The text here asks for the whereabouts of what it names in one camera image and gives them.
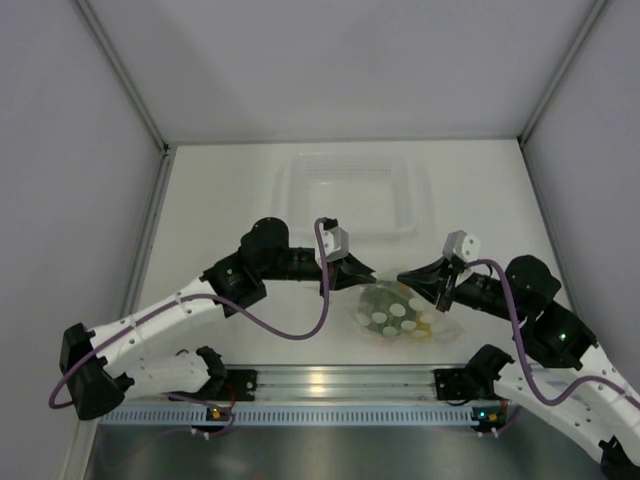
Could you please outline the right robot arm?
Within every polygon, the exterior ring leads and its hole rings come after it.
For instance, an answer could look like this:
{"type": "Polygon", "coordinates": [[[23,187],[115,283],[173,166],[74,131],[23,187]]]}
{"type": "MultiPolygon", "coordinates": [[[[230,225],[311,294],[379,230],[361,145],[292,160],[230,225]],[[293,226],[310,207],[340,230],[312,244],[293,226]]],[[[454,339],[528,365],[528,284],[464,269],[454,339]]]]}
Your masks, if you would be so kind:
{"type": "Polygon", "coordinates": [[[561,283],[531,255],[507,268],[446,255],[398,275],[439,312],[453,304],[507,320],[516,354],[482,346],[460,368],[435,373],[442,401],[504,400],[564,434],[608,479],[639,476],[639,394],[608,358],[596,335],[557,303],[561,283]]]}

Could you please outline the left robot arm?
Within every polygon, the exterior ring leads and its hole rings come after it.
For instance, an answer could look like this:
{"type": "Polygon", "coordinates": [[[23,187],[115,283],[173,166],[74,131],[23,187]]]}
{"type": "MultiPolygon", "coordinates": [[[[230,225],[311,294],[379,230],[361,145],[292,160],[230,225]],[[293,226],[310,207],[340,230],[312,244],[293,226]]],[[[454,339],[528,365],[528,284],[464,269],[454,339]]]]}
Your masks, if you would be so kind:
{"type": "Polygon", "coordinates": [[[337,220],[321,217],[313,232],[314,247],[293,247],[283,220],[260,219],[241,238],[236,252],[169,297],[106,325],[87,328],[78,323],[67,328],[59,360],[62,378],[50,394],[50,408],[73,408],[79,420],[88,421],[141,397],[165,395],[197,403],[219,397],[227,370],[214,349],[203,346],[164,358],[155,353],[183,335],[234,315],[285,340],[316,336],[327,320],[331,292],[373,284],[376,277],[350,253],[348,235],[337,220]],[[318,284],[322,310],[310,331],[288,333],[249,312],[266,298],[269,281],[318,284]]]}

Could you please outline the green netted fake melon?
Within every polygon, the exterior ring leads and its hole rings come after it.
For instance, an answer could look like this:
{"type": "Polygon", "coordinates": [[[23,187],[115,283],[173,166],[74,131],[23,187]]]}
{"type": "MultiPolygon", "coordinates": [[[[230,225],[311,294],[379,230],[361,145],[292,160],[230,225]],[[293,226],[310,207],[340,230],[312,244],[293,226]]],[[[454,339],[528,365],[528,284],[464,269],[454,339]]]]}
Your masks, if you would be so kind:
{"type": "Polygon", "coordinates": [[[418,311],[410,306],[414,298],[400,283],[383,281],[362,289],[355,310],[356,323],[382,338],[409,336],[418,324],[418,311]]]}

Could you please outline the clear zip top bag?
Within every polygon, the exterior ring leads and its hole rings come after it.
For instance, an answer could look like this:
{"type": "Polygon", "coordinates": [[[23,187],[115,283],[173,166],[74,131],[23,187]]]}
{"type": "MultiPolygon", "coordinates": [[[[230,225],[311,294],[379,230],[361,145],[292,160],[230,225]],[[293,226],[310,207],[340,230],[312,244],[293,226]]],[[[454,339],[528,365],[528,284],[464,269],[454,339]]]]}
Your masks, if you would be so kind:
{"type": "Polygon", "coordinates": [[[336,305],[360,332],[379,342],[449,344],[464,333],[455,319],[400,283],[395,271],[341,292],[336,305]]]}

